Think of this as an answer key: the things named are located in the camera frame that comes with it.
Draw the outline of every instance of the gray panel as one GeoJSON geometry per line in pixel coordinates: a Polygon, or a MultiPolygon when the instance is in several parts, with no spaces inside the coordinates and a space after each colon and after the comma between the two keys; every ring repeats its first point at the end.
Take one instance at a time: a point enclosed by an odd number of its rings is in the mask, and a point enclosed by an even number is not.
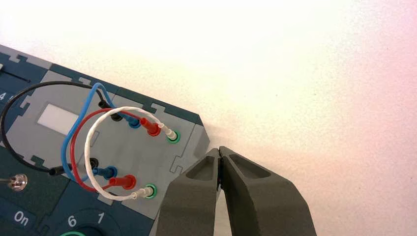
{"type": "Polygon", "coordinates": [[[37,65],[37,66],[40,66],[40,67],[45,68],[45,69],[49,69],[52,65],[52,63],[50,63],[49,61],[45,61],[43,59],[28,55],[26,53],[16,51],[14,49],[8,48],[8,47],[3,46],[3,45],[0,45],[0,53],[9,55],[10,56],[9,60],[14,61],[16,63],[18,63],[20,61],[20,59],[18,59],[18,55],[21,55],[21,56],[24,56],[24,57],[28,58],[26,60],[26,62],[37,65]]]}
{"type": "MultiPolygon", "coordinates": [[[[70,81],[71,79],[48,71],[42,82],[56,80],[70,81]]],[[[84,78],[79,80],[83,83],[89,83],[84,78]]],[[[88,92],[88,89],[74,86],[48,86],[39,88],[31,96],[27,96],[22,106],[30,103],[29,108],[24,116],[17,117],[7,133],[15,150],[28,162],[31,162],[30,158],[32,156],[37,156],[45,160],[45,167],[61,165],[60,147],[65,136],[38,124],[37,120],[48,103],[78,114],[88,92]]],[[[111,97],[113,97],[116,106],[142,107],[142,104],[118,95],[111,94],[111,97]]],[[[89,113],[99,109],[98,102],[98,96],[95,96],[89,108],[89,113]]],[[[118,177],[132,174],[137,178],[134,189],[125,190],[121,187],[112,187],[108,191],[114,194],[127,195],[147,183],[155,184],[158,188],[158,194],[155,198],[139,198],[122,202],[128,208],[155,219],[169,183],[201,156],[204,156],[209,145],[209,139],[204,127],[167,114],[162,106],[152,104],[152,107],[156,109],[156,117],[168,127],[180,133],[181,139],[178,143],[169,143],[163,133],[157,137],[152,137],[147,134],[143,127],[133,129],[124,120],[115,122],[109,118],[104,120],[96,130],[98,135],[92,142],[90,157],[97,158],[101,168],[109,165],[116,166],[118,177]]],[[[75,156],[81,175],[85,174],[83,157],[85,138],[89,127],[98,117],[100,115],[93,117],[86,123],[76,142],[75,156]]],[[[67,149],[67,159],[69,162],[69,148],[67,149]]],[[[97,180],[102,185],[108,183],[102,177],[97,177],[97,180]]],[[[112,201],[105,200],[103,197],[98,199],[108,205],[112,204],[112,201]]]]}
{"type": "MultiPolygon", "coordinates": [[[[48,71],[41,82],[48,81],[71,81],[70,78],[48,71]]],[[[55,130],[49,129],[37,123],[38,118],[43,113],[48,103],[57,107],[78,114],[89,90],[85,88],[54,85],[43,88],[38,88],[31,96],[26,96],[21,107],[29,103],[29,107],[24,116],[18,116],[7,132],[7,137],[13,145],[17,153],[21,154],[27,162],[32,156],[37,156],[43,159],[45,167],[51,168],[60,166],[60,147],[65,136],[55,130]]],[[[98,110],[99,102],[98,96],[94,96],[89,108],[89,112],[98,110]]],[[[91,126],[93,119],[86,123],[86,126],[91,126]]],[[[80,137],[87,135],[88,129],[83,129],[80,132],[80,137]]],[[[77,140],[77,149],[82,148],[85,140],[77,140]]],[[[67,157],[69,162],[69,148],[67,150],[67,157]]]]}

